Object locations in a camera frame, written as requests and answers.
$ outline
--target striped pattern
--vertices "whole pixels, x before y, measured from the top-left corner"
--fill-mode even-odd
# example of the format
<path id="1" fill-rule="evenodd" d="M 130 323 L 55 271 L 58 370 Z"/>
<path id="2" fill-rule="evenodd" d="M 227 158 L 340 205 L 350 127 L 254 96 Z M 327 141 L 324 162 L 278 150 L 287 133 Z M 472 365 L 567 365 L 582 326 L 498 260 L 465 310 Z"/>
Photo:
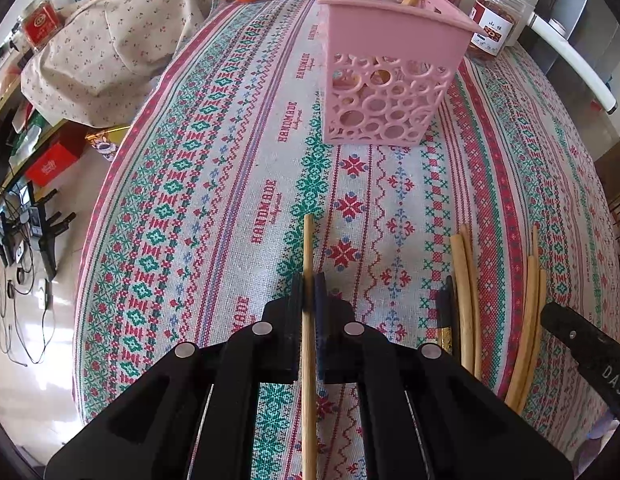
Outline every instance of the striped pattern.
<path id="1" fill-rule="evenodd" d="M 417 148 L 321 142 L 313 0 L 222 8 L 164 73 L 113 162 L 80 270 L 75 399 L 91 420 L 176 343 L 259 319 L 301 266 L 301 221 L 332 294 L 389 340 L 434 340 L 449 237 L 471 226 L 483 381 L 507 391 L 537 224 L 550 299 L 616 336 L 606 203 L 565 109 L 532 60 L 465 60 Z M 319 389 L 319 474 L 365 478 L 351 384 Z M 602 410 L 544 335 L 524 417 L 570 454 Z M 264 384 L 253 478 L 298 480 L 299 391 Z"/>

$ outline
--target tablecloth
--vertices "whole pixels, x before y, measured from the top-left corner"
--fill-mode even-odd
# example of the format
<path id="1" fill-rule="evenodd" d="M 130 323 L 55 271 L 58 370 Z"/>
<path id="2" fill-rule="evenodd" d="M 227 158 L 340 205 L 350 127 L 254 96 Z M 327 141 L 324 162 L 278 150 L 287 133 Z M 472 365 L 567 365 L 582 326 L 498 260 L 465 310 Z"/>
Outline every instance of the tablecloth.
<path id="1" fill-rule="evenodd" d="M 548 297 L 612 336 L 618 264 L 606 202 L 579 135 L 520 47 L 464 60 L 416 148 L 321 141 L 314 0 L 224 7 L 171 63 L 116 156 L 82 256 L 75 394 L 85 421 L 178 342 L 226 340 L 315 270 L 390 341 L 434 340 L 449 237 L 471 225 L 483 382 L 504 397 L 522 326 L 530 233 Z M 602 412 L 544 333 L 524 418 L 572 453 Z M 319 389 L 321 478 L 364 478 L 353 384 Z M 253 478 L 298 479 L 299 388 L 263 384 Z"/>

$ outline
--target basket rim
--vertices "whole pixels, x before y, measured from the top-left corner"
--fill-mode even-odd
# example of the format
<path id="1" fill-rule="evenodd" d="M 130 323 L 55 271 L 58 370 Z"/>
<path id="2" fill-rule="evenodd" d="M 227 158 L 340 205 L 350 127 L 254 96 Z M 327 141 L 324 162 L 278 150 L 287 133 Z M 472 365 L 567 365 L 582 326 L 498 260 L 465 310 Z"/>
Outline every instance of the basket rim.
<path id="1" fill-rule="evenodd" d="M 472 21 L 469 16 L 466 16 L 461 10 L 447 0 L 438 0 L 437 8 L 443 7 L 442 10 L 452 13 L 452 16 L 443 13 L 439 14 L 432 10 L 419 9 L 417 7 L 382 0 L 317 0 L 317 2 L 320 5 L 328 6 L 368 7 L 370 9 L 389 10 L 391 12 L 400 12 L 410 16 L 418 16 L 433 22 L 444 23 L 452 27 L 474 32 L 475 34 L 480 34 L 483 31 L 476 22 Z"/>

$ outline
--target red box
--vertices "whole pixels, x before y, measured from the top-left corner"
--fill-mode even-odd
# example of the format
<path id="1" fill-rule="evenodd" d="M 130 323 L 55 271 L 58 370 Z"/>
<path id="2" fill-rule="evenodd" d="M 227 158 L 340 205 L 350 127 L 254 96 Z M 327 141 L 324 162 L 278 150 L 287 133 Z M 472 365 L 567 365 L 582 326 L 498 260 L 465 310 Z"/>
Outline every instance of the red box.
<path id="1" fill-rule="evenodd" d="M 74 128 L 69 128 L 26 171 L 26 177 L 39 187 L 47 186 L 80 158 L 83 148 L 84 135 L 77 135 Z"/>

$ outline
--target beige floral fabric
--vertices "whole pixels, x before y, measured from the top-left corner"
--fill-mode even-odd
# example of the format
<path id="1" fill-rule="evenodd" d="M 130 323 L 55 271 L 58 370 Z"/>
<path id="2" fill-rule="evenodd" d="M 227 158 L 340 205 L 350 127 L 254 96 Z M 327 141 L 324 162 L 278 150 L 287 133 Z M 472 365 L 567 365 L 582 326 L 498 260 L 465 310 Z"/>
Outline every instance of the beige floral fabric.
<path id="1" fill-rule="evenodd" d="M 90 0 L 25 67 L 23 95 L 44 116 L 129 124 L 211 9 L 212 0 Z"/>

